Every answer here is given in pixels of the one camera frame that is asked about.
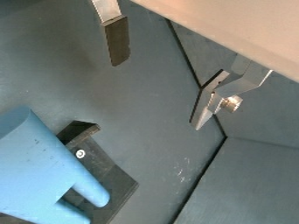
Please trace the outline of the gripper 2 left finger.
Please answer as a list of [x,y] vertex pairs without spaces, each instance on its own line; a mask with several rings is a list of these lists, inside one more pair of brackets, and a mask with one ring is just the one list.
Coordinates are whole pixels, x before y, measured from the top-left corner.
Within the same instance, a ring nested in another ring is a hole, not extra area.
[[113,67],[129,57],[128,19],[121,14],[117,0],[91,0],[107,37],[107,49]]

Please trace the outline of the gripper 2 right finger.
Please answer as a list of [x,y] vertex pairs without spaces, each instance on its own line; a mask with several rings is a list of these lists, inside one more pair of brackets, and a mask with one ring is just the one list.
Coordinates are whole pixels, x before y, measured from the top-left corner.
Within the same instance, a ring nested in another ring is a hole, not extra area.
[[191,115],[191,125],[199,130],[222,109],[234,113],[243,99],[240,94],[259,88],[272,70],[238,55],[231,72],[220,70],[204,84]]

